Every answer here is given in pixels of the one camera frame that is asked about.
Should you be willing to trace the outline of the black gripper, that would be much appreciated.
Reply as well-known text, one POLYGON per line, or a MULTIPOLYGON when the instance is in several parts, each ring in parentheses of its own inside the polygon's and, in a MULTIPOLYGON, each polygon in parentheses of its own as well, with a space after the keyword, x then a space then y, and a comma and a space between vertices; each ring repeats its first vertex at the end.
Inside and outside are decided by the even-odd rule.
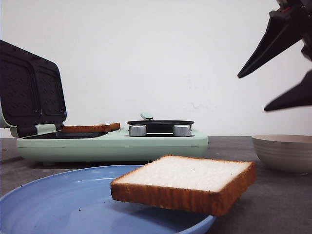
MULTIPOLYGON (((301 53, 312 60, 312 1, 278 0, 279 9, 269 13, 269 22, 256 50, 238 73, 242 78, 273 59, 298 41, 301 53)), ((312 104, 312 71, 296 86, 271 101, 265 111, 275 111, 312 104)))

